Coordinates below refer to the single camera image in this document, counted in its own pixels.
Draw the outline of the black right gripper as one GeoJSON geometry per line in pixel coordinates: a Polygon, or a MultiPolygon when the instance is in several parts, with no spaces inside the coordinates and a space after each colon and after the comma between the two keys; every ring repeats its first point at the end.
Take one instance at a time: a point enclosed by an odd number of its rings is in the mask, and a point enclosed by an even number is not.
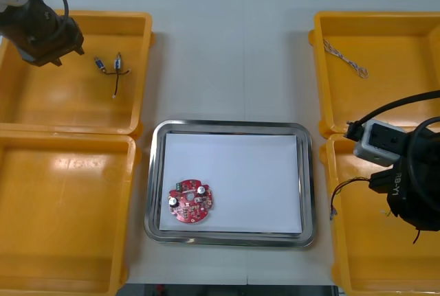
{"type": "Polygon", "coordinates": [[[400,217],[417,230],[438,231],[439,211],[431,208],[426,199],[439,204],[439,164],[413,163],[413,172],[424,197],[415,190],[405,157],[393,165],[392,169],[373,173],[368,186],[378,194],[387,194],[394,216],[400,217]]]}

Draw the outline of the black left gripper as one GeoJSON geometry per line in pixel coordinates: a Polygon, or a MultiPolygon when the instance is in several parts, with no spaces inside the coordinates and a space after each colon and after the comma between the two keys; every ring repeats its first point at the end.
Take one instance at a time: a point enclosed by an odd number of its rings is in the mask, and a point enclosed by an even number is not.
{"type": "Polygon", "coordinates": [[[69,53],[76,52],[83,55],[84,37],[80,28],[71,17],[59,35],[53,38],[31,41],[25,48],[17,48],[21,58],[34,66],[42,67],[52,63],[57,67],[62,65],[61,58],[69,53]]]}

